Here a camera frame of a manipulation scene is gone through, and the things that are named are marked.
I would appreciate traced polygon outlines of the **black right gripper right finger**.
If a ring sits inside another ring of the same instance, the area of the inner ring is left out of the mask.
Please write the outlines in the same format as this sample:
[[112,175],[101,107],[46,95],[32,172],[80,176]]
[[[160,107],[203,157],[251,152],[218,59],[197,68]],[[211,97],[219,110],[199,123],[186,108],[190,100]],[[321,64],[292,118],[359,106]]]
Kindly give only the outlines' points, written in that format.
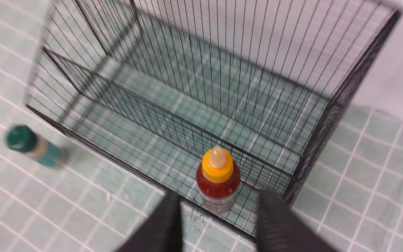
[[256,219],[258,252],[336,252],[315,234],[276,193],[262,190]]

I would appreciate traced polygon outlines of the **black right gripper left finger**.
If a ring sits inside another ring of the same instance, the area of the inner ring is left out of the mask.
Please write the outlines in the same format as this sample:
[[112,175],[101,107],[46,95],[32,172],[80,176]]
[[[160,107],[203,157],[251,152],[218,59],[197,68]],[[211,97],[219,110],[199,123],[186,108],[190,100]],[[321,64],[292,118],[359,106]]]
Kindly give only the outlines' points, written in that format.
[[184,250],[181,196],[165,194],[144,223],[117,252],[182,252]]

